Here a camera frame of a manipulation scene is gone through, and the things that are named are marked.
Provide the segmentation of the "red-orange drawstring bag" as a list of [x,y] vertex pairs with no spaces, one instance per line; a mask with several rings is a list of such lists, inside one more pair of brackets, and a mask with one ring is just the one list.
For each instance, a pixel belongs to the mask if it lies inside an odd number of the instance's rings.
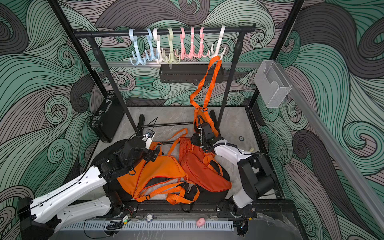
[[179,163],[190,181],[212,193],[232,188],[232,183],[224,178],[224,169],[213,153],[205,153],[202,148],[193,145],[189,138],[179,140]]

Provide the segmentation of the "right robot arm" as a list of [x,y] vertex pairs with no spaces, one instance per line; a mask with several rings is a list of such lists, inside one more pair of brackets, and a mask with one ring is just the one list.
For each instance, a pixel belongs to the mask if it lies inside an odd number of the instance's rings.
[[242,188],[232,196],[233,203],[242,209],[259,199],[277,185],[277,177],[266,155],[261,152],[246,152],[221,136],[215,136],[209,123],[198,123],[192,144],[205,153],[214,153],[238,167]]

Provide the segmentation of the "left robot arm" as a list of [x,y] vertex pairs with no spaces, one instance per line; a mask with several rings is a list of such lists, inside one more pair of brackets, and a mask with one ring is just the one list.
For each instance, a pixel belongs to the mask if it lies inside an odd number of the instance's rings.
[[109,192],[94,200],[75,204],[93,190],[117,183],[117,179],[135,173],[142,161],[153,162],[161,153],[152,147],[151,137],[120,140],[101,151],[92,166],[63,186],[41,197],[25,197],[18,203],[21,237],[23,240],[48,240],[62,228],[101,216],[118,216],[123,210],[117,192]]

